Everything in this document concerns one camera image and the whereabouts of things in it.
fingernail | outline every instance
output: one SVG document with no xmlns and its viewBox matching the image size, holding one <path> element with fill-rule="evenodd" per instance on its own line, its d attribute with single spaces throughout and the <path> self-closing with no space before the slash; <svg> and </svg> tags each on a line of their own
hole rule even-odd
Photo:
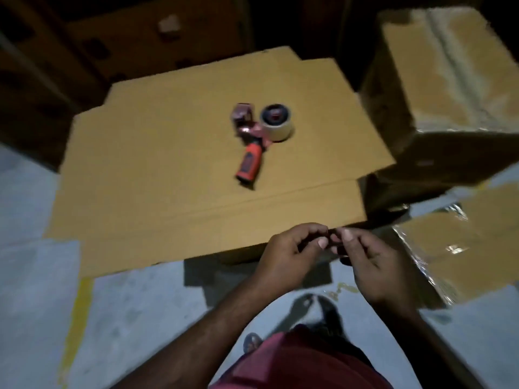
<svg viewBox="0 0 519 389">
<path fill-rule="evenodd" d="M 317 241 L 317 244 L 319 244 L 319 247 L 326 248 L 328 246 L 328 239 L 326 237 L 320 237 Z"/>
<path fill-rule="evenodd" d="M 351 233 L 351 231 L 349 229 L 343 229 L 342 230 L 342 238 L 347 241 L 347 242 L 350 242 L 354 239 L 354 234 Z"/>
</svg>

hand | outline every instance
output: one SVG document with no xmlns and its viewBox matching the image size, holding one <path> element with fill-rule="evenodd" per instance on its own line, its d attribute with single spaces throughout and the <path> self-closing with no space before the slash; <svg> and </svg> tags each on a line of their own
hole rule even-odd
<svg viewBox="0 0 519 389">
<path fill-rule="evenodd" d="M 343 243 L 354 269 L 357 287 L 376 311 L 389 309 L 400 316 L 416 315 L 412 288 L 402 257 L 396 250 L 364 229 L 338 228 L 331 240 Z M 337 247 L 332 247 L 332 251 L 337 253 Z"/>
<path fill-rule="evenodd" d="M 296 289 L 328 245 L 327 234 L 328 227 L 310 222 L 272 236 L 253 277 L 266 290 L 273 292 L 274 297 Z M 299 252 L 297 246 L 312 237 L 314 239 Z"/>
</svg>

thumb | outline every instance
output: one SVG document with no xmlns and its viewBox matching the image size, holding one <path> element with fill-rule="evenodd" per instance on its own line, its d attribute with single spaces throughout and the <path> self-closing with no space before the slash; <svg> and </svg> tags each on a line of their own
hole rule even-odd
<svg viewBox="0 0 519 389">
<path fill-rule="evenodd" d="M 317 256 L 321 254 L 322 250 L 328 246 L 328 239 L 326 237 L 318 237 L 312 240 L 308 245 L 301 251 L 300 256 L 309 261 L 315 261 Z"/>
<path fill-rule="evenodd" d="M 341 239 L 344 248 L 350 257 L 354 271 L 359 274 L 363 271 L 369 270 L 372 267 L 372 264 L 369 259 L 367 259 L 364 247 L 362 247 L 358 237 L 355 237 L 349 229 L 341 229 Z"/>
</svg>

concrete floor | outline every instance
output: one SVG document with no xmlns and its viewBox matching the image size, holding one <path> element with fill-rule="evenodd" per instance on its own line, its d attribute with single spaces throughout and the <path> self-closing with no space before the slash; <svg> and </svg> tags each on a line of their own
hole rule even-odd
<svg viewBox="0 0 519 389">
<path fill-rule="evenodd" d="M 33 387 L 35 382 L 40 388 L 109 387 L 182 333 L 254 270 L 254 264 L 229 269 L 204 259 L 171 262 L 98 278 L 91 291 L 81 283 L 79 291 L 78 243 L 41 239 L 57 183 L 55 174 L 0 147 L 2 388 Z M 241 356 L 247 333 L 266 337 L 297 322 L 320 320 L 319 305 L 306 305 L 302 297 L 329 295 L 326 292 L 337 291 L 339 283 L 355 286 L 351 268 L 338 261 L 322 264 L 307 289 L 286 294 L 250 323 L 216 377 Z M 425 312 L 425 316 L 489 387 L 519 387 L 513 366 L 519 360 L 517 330 L 507 327 L 499 332 L 493 325 L 500 320 L 488 319 L 501 314 L 512 325 L 519 322 L 516 289 L 503 292 L 505 296 L 491 294 L 490 301 L 478 301 L 476 307 Z M 342 289 L 334 304 L 351 342 L 395 388 L 420 387 L 404 353 L 359 293 Z M 501 310 L 489 315 L 495 306 Z M 438 319 L 438 314 L 448 315 L 448 320 Z M 487 318 L 478 325 L 482 314 Z M 468 321 L 477 342 L 467 334 Z M 488 355 L 481 346 L 487 347 Z"/>
</svg>

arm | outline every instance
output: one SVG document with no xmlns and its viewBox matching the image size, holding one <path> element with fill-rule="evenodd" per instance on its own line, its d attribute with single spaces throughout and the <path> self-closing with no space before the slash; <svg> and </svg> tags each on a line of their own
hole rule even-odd
<svg viewBox="0 0 519 389">
<path fill-rule="evenodd" d="M 297 245 L 327 230 L 308 223 L 273 236 L 252 277 L 114 389 L 207 387 L 243 329 L 272 301 L 301 284 L 328 239 L 316 237 L 301 253 Z"/>
<path fill-rule="evenodd" d="M 339 229 L 338 234 L 341 240 L 333 235 L 332 241 L 344 245 L 360 292 L 398 341 L 422 387 L 482 388 L 421 319 L 402 257 L 369 231 Z"/>
</svg>

